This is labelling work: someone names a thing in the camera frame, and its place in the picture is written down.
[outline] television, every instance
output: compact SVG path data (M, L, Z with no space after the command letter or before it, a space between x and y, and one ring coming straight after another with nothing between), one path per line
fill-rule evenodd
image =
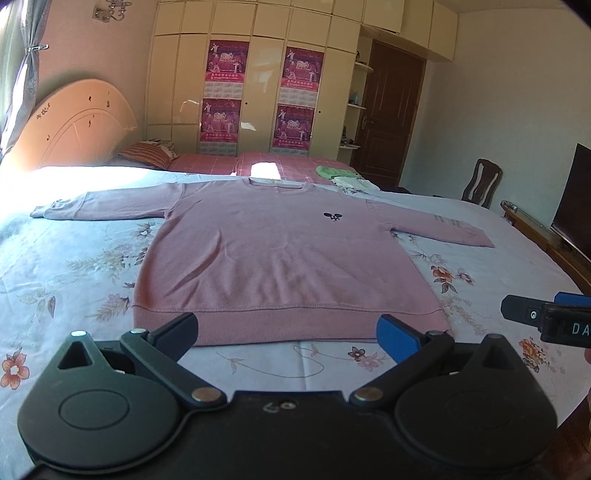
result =
M591 150L581 144L574 152L552 229L591 261Z

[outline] pink sweatshirt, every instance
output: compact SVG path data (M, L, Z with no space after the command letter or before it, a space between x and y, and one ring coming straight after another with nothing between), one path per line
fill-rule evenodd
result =
M457 220L310 183L248 178L89 192L31 216L164 218L136 282L134 322L153 330L194 312L196 345L375 341L383 313L421 332L447 330L430 286L390 230L493 247L483 231Z

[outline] black embroidered logo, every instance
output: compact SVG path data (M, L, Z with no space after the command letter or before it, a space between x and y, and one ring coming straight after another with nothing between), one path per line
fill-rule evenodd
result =
M330 218L331 220L334 220L335 222L337 220L340 220L340 218L342 217L340 213L325 213L324 216Z

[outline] green cloth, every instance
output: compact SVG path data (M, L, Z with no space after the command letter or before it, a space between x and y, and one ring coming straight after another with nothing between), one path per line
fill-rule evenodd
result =
M335 177L353 177L354 179L361 178L361 175L359 175L357 172L333 167L316 167L316 173L326 180L331 180Z

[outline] pink poster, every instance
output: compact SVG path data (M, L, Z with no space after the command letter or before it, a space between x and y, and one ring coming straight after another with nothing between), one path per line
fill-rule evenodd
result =
M204 98L199 135L199 152L209 155L236 155L240 100Z
M310 148L313 119L313 108L280 103L277 106L272 151L274 153L307 155Z
M207 52L205 98L242 98L247 41L212 40Z
M287 47L279 102L315 108L323 59L322 52Z

